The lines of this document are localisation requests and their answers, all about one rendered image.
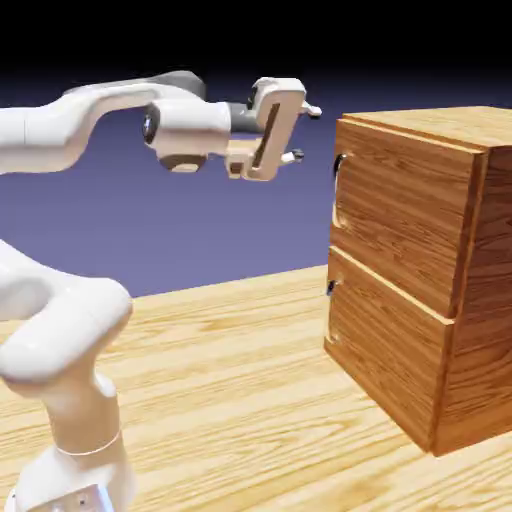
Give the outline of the large wooden cabinet door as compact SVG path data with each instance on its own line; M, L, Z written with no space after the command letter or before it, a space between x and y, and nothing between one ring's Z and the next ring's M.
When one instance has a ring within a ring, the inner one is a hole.
M345 229L331 243L443 317L455 315L482 149L341 120Z

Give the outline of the light wood cabinet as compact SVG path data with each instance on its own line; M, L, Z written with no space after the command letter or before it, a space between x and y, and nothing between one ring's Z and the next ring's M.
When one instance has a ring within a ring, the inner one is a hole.
M512 108L336 125L326 352L424 451L512 431Z

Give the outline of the small wooden cabinet door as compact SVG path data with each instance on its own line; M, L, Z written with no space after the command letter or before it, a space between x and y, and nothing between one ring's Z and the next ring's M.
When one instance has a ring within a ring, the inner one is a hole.
M422 304L334 246L336 279L325 349L423 450L432 449L446 344L454 321Z

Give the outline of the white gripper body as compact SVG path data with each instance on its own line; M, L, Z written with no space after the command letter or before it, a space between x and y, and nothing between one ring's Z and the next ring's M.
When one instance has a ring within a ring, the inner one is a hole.
M296 78L262 77L254 83L256 93L251 111L264 130L261 142L242 178L249 181L270 181L283 165L285 152L295 123L305 101L306 89Z

